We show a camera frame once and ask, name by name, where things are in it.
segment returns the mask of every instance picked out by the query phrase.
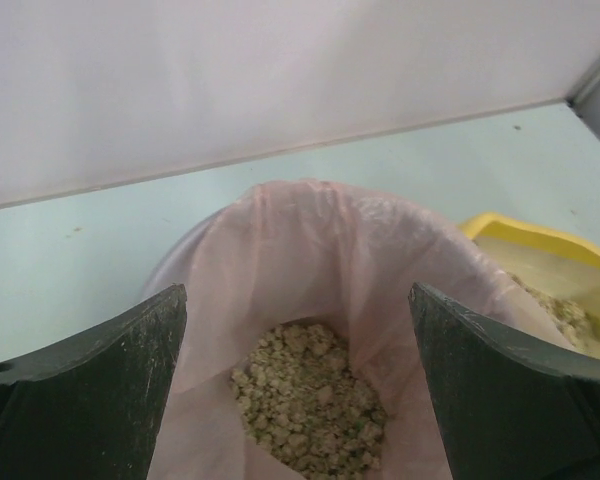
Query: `plastic bag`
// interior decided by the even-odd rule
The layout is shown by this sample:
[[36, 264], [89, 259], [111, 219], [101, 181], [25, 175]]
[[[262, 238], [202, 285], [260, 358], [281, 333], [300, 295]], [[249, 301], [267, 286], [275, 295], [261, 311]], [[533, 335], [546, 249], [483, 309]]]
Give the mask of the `plastic bag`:
[[210, 223], [190, 262], [188, 324], [149, 480], [298, 480], [243, 433], [229, 372], [274, 326], [318, 318], [391, 419], [368, 479], [450, 479], [412, 329], [415, 281], [570, 348], [540, 307], [444, 219], [398, 196], [273, 182]]

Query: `light blue surface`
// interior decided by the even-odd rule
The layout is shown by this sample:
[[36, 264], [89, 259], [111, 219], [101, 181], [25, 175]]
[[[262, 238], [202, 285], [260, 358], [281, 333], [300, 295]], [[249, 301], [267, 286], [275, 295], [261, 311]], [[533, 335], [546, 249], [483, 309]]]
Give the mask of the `light blue surface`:
[[180, 236], [252, 185], [307, 177], [600, 246], [600, 142], [563, 105], [279, 155], [0, 210], [0, 361], [132, 306]]

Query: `yellow tray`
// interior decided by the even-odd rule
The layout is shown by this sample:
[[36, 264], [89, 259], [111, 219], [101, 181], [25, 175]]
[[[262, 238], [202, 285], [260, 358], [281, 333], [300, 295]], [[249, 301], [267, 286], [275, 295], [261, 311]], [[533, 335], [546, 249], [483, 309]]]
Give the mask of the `yellow tray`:
[[497, 213], [478, 215], [460, 228], [530, 287], [574, 300], [600, 319], [600, 248], [596, 245]]

